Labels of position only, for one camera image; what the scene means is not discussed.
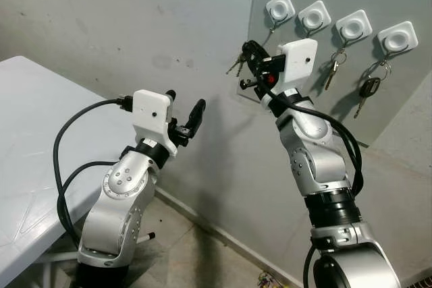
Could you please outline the small brass key bunch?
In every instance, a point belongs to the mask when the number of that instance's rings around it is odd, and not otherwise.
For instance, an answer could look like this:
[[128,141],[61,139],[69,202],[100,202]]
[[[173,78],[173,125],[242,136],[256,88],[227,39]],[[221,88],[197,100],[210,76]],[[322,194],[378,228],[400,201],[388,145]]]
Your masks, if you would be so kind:
[[236,57],[236,60],[234,61],[234,64],[232,64],[232,66],[229,67],[228,70],[226,70],[225,74],[229,75],[232,72],[234,72],[235,76],[239,76],[245,63],[246,63],[246,57],[241,53],[238,54],[238,56]]

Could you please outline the black car key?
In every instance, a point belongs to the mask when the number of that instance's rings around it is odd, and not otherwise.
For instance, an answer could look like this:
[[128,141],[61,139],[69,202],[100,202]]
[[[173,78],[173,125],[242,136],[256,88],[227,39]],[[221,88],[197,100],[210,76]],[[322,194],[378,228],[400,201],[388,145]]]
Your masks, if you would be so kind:
[[363,109],[363,106],[369,97],[372,97],[380,88],[382,82],[388,78],[389,73],[392,72],[392,65],[389,61],[383,60],[380,63],[377,63],[377,67],[383,68],[385,70],[385,75],[381,78],[381,76],[368,76],[367,79],[361,84],[358,94],[359,94],[359,103],[358,107],[354,113],[354,119],[357,119],[359,113]]

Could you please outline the white plastic folding table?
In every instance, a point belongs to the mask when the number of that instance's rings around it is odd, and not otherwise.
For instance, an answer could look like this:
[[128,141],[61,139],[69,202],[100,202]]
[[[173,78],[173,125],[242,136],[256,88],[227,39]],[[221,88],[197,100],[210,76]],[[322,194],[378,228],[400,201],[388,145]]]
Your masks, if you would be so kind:
[[[55,209],[53,143],[74,113],[104,99],[27,57],[0,61],[0,288],[63,235]],[[59,170],[65,179],[84,163],[117,161],[133,140],[130,113],[116,105],[99,107],[65,131]],[[67,189],[75,221],[95,204],[107,169],[88,168]]]

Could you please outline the small colourful floor object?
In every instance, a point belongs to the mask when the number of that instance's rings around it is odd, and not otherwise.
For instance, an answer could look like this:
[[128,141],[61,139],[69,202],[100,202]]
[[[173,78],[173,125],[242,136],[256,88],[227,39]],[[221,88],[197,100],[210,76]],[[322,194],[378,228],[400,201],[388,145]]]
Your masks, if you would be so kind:
[[271,273],[262,272],[257,278],[257,288],[284,288]]

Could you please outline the white square wall hook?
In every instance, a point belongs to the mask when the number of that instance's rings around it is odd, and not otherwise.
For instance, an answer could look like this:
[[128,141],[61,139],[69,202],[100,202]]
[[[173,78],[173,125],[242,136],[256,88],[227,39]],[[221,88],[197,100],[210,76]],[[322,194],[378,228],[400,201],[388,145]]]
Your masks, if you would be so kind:
[[296,15],[296,8],[291,0],[270,0],[266,3],[265,10],[271,19],[271,27],[269,27],[271,33]]
[[342,17],[336,21],[334,26],[337,29],[337,35],[342,39],[340,51],[345,50],[352,42],[358,42],[369,37],[373,32],[371,21],[367,16],[367,12],[363,9]]
[[385,56],[379,61],[379,65],[388,62],[388,59],[400,53],[407,53],[419,46],[419,36],[414,31],[414,25],[410,21],[402,21],[397,25],[383,29],[377,33],[377,40],[381,45]]
[[300,26],[304,29],[305,38],[311,37],[332,23],[332,16],[322,0],[314,1],[308,7],[300,10],[297,17],[300,20]]

